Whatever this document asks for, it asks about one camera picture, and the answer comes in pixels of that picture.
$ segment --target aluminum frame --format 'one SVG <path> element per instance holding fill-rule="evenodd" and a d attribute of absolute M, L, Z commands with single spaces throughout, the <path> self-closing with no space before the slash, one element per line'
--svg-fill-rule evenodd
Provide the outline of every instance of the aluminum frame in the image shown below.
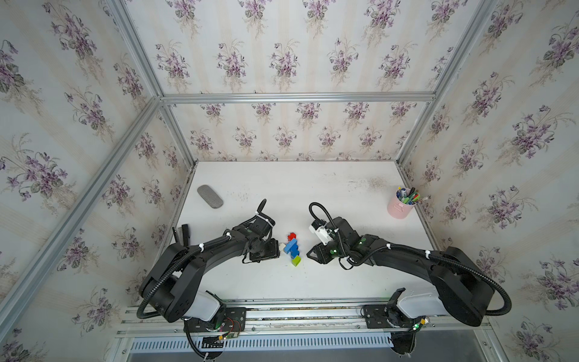
<path fill-rule="evenodd" d="M 442 71 L 442 74 L 434 88 L 434 93 L 436 94 L 435 99 L 433 102 L 428 103 L 425 106 L 414 128 L 408 134 L 408 139 L 402 146 L 402 151 L 397 160 L 403 167 L 406 166 L 406 163 L 410 160 L 412 151 L 414 151 L 414 148 L 420 140 L 428 121 L 433 116 L 434 111 L 438 108 L 440 102 L 442 102 L 447 92 L 451 89 L 454 80 L 458 79 L 462 65 L 466 61 L 470 51 L 478 43 L 485 30 L 483 26 L 490 18 L 490 15 L 498 2 L 499 0 L 482 0 L 478 4 L 477 9 L 468 22 L 465 32 L 455 48 L 455 52 L 450 57 L 448 64 Z"/>
<path fill-rule="evenodd" d="M 160 97 L 152 97 L 141 111 L 135 122 L 129 127 L 123 138 L 113 149 L 108 159 L 101 166 L 97 174 L 91 179 L 67 216 L 54 229 L 46 243 L 28 264 L 16 284 L 0 304 L 0 339 L 12 330 L 14 323 L 33 302 L 34 297 L 41 289 L 50 272 L 56 267 L 64 250 L 76 236 L 78 228 L 86 221 L 94 206 L 100 199 L 101 193 L 110 180 L 115 177 L 117 170 L 129 157 L 133 145 L 142 135 L 145 128 L 153 119 L 160 107 Z"/>
<path fill-rule="evenodd" d="M 328 93 L 208 93 L 167 94 L 169 104 L 202 103 L 299 103 L 299 102 L 399 102 L 432 101 L 433 92 L 328 92 Z"/>

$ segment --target metal frame bar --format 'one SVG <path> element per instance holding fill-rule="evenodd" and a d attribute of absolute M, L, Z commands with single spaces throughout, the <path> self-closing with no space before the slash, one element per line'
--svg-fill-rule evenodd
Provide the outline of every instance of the metal frame bar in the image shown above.
<path fill-rule="evenodd" d="M 433 92 L 166 94 L 169 104 L 432 101 Z"/>
<path fill-rule="evenodd" d="M 137 28 L 129 15 L 129 10 L 124 0 L 107 0 L 109 8 L 112 12 L 113 18 L 119 27 L 121 36 L 127 45 L 133 60 L 135 61 L 135 66 L 139 74 L 143 75 L 143 82 L 149 90 L 151 95 L 162 96 L 163 88 L 155 75 L 154 68 L 149 62 L 149 58 L 146 55 L 145 48 L 141 42 L 141 38 L 137 32 Z"/>
<path fill-rule="evenodd" d="M 448 64 L 442 71 L 442 74 L 436 84 L 434 93 L 436 97 L 433 102 L 428 103 L 416 122 L 416 125 L 408 134 L 408 139 L 402 146 L 402 152 L 398 157 L 398 162 L 403 166 L 410 160 L 412 151 L 420 140 L 422 133 L 428 121 L 442 102 L 447 92 L 450 90 L 455 79 L 458 79 L 460 69 L 466 61 L 470 51 L 476 46 L 484 32 L 483 26 L 490 18 L 490 15 L 499 0 L 483 0 L 479 3 L 477 9 L 472 15 L 463 36 L 460 38 L 459 44 L 455 48 L 455 52 L 450 57 Z"/>
<path fill-rule="evenodd" d="M 0 304 L 0 340 L 3 340 L 11 331 L 14 323 L 32 303 L 42 284 L 56 267 L 64 250 L 94 209 L 102 191 L 129 157 L 133 145 L 149 125 L 160 105 L 160 97 L 152 97 L 149 100 L 149 103 L 124 134 L 97 174 L 85 187 L 82 196 L 76 200 L 73 208 L 54 229 L 46 243 L 12 287 L 10 293 L 2 301 Z"/>

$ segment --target table surface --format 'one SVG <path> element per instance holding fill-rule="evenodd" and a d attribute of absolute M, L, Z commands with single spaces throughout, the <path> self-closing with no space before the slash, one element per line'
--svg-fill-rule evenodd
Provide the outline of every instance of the table surface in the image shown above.
<path fill-rule="evenodd" d="M 205 184 L 223 199 L 222 207 L 212 209 L 199 196 L 197 188 Z M 387 298 L 401 287 L 430 285 L 383 266 L 343 270 L 337 260 L 321 265 L 306 257 L 320 242 L 308 230 L 313 221 L 308 205 L 313 201 L 333 218 L 345 218 L 360 235 L 432 249 L 415 210 L 404 220 L 386 211 L 401 185 L 394 162 L 199 162 L 178 224 L 189 224 L 191 244 L 214 239 L 249 219 L 267 199 L 263 212 L 276 222 L 272 237 L 287 242 L 287 235 L 295 232 L 302 258 L 297 267 L 283 252 L 261 263 L 232 258 L 207 272 L 199 290 L 222 299 Z M 322 218 L 320 209 L 314 212 Z"/>

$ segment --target floral wallpaper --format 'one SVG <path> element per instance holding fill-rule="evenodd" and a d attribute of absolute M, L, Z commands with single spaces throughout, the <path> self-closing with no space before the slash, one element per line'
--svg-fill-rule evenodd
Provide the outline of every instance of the floral wallpaper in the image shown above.
<path fill-rule="evenodd" d="M 4 0 L 0 21 L 2 300 L 151 95 L 106 2 Z M 159 118 L 134 147 L 2 341 L 0 361 L 102 358 L 186 173 Z M 146 182 L 152 194 L 143 193 Z M 149 203 L 155 198 L 164 203 Z"/>
<path fill-rule="evenodd" d="M 490 47 L 522 2 L 495 15 Z M 126 1 L 168 94 L 432 90 L 479 3 Z"/>
<path fill-rule="evenodd" d="M 396 159 L 424 103 L 179 104 L 193 156 L 210 161 Z"/>
<path fill-rule="evenodd" d="M 439 247 L 509 292 L 490 321 L 511 361 L 579 352 L 578 19 L 577 2 L 499 1 L 404 165 Z"/>

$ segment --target pink cup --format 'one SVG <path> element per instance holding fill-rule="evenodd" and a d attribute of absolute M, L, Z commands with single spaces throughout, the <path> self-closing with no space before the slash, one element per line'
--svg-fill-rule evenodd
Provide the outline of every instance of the pink cup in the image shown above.
<path fill-rule="evenodd" d="M 407 205 L 402 203 L 402 201 L 398 200 L 396 194 L 393 195 L 390 203 L 388 203 L 388 213 L 396 219 L 404 219 L 412 209 L 414 209 L 413 205 Z"/>

